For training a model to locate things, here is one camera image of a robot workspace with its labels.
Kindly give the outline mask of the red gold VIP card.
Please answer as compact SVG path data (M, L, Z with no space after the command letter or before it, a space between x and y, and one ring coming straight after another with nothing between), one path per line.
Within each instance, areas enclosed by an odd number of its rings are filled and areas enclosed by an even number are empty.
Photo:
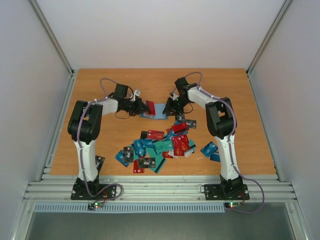
M171 138L173 143L173 154L174 156L184 156L185 152L191 149L189 138L186 134L174 136Z

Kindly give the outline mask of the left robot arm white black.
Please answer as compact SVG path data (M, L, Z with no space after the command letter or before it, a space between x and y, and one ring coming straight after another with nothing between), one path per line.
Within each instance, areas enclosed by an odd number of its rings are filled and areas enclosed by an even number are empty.
M99 173L105 158L96 155L96 140L103 116L125 111L133 117L149 111L140 94L140 90L118 83L114 92L104 98L75 103L67 126L78 158L78 176L72 187L72 200L115 200L120 196L117 194L120 185L100 183Z

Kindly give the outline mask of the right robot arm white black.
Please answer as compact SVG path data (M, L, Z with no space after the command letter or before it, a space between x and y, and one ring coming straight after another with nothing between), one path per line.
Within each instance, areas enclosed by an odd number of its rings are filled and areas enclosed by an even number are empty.
M230 99L214 96L196 83L188 83L185 77L178 78L174 84L178 96L170 94L163 113L178 116L184 113L184 107L190 103L205 109L207 129L216 140L220 157L218 194L223 200L238 197L243 187L243 178L236 160L234 141L237 121Z

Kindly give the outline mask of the teal leather card holder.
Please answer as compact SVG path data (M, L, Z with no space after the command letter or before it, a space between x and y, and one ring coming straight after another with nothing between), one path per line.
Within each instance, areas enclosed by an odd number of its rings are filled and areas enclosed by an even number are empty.
M164 103L156 103L155 107L155 115L147 115L146 113L142 113L139 116L141 118L152 119L152 120L167 120L168 116L163 114L163 111L166 107Z

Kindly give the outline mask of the black card near right arm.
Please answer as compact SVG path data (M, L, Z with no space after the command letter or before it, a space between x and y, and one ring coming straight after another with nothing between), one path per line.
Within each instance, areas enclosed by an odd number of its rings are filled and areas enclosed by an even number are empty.
M197 121L192 119L184 119L183 122L188 126L189 129L197 128Z

